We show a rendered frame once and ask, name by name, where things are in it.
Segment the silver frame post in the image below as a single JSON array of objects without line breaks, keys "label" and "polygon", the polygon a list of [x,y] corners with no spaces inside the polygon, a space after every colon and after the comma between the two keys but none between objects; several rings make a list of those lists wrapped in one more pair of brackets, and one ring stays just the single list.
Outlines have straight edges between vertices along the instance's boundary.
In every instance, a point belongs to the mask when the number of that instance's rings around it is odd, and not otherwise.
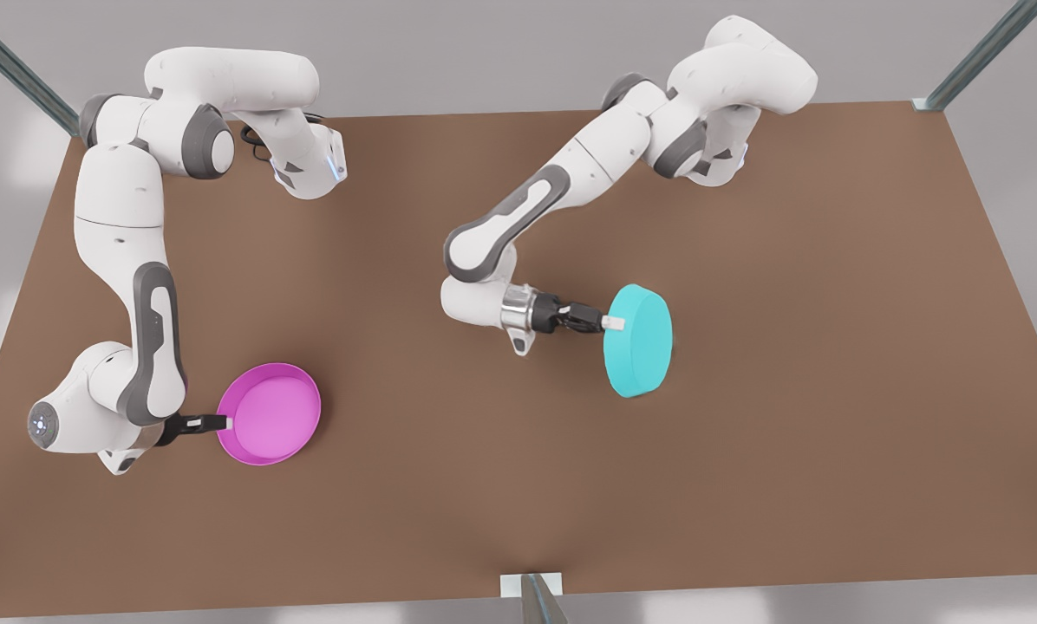
[{"label": "silver frame post", "polygon": [[501,597],[518,597],[521,624],[569,624],[558,597],[564,593],[562,574],[526,573],[499,577]]},{"label": "silver frame post", "polygon": [[15,51],[0,39],[0,75],[4,76],[22,94],[43,110],[52,121],[62,127],[71,137],[79,135],[79,117],[71,105],[64,101],[40,76],[24,63]]},{"label": "silver frame post", "polygon": [[945,111],[1010,42],[1021,35],[1036,17],[1037,0],[1015,0],[1013,7],[975,44],[930,94],[910,100],[912,109],[918,112]]}]

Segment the blue plate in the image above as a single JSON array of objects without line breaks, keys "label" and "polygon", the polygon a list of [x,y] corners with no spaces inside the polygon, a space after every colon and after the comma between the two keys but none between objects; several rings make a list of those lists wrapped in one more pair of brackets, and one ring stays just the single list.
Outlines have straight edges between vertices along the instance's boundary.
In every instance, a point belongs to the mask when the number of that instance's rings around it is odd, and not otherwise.
[{"label": "blue plate", "polygon": [[604,365],[615,392],[634,398],[655,391],[668,375],[673,348],[669,305],[652,289],[629,284],[619,290],[609,315],[624,321],[604,332]]}]

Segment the pink plate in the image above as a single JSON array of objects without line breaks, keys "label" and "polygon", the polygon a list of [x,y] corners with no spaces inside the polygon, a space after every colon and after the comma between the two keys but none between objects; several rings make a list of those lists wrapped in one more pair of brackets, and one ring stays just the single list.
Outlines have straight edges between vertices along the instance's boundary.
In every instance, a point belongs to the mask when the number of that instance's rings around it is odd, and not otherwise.
[{"label": "pink plate", "polygon": [[244,465],[276,465],[309,443],[321,413],[319,387],[307,371],[282,362],[257,365],[218,400],[217,414],[230,421],[218,442]]}]

